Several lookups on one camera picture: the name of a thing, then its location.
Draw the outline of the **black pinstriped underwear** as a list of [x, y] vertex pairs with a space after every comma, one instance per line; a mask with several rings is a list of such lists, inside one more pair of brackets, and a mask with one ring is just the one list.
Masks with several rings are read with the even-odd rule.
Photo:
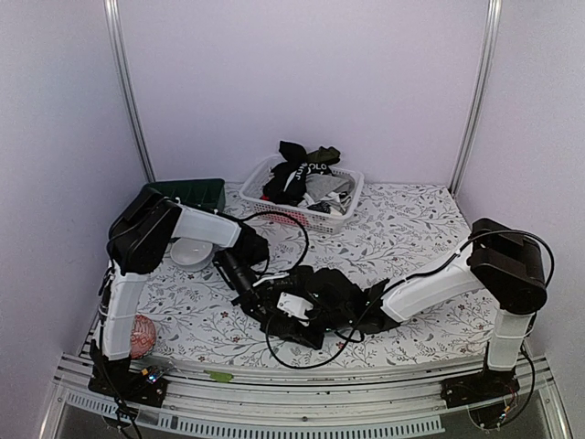
[[321, 349], [324, 343], [324, 331], [320, 327], [305, 327], [297, 320], [284, 316], [271, 316], [264, 333], [315, 350]]

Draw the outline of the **left robot arm white sleeves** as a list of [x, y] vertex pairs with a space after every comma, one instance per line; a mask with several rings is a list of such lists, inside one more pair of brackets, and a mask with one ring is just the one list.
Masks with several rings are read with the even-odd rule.
[[109, 361], [131, 356], [131, 333], [148, 275], [162, 262], [173, 239], [192, 239], [225, 249], [238, 266], [268, 259], [268, 242], [255, 229], [221, 212], [196, 209], [144, 186], [111, 225], [110, 264], [101, 300], [100, 355]]

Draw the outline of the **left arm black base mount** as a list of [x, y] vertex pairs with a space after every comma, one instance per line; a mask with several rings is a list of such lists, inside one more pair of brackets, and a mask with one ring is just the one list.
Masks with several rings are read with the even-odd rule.
[[88, 389], [109, 397], [121, 397], [125, 402], [135, 402], [161, 408], [166, 396], [168, 381], [159, 379], [149, 383], [142, 372], [130, 369], [132, 359], [110, 360], [98, 349], [90, 353], [93, 361]]

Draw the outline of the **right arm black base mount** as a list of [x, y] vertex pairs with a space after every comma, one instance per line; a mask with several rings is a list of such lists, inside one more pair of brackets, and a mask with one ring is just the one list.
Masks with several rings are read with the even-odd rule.
[[448, 408], [512, 396], [520, 389], [516, 368], [490, 369], [485, 362], [480, 371], [441, 381], [441, 398]]

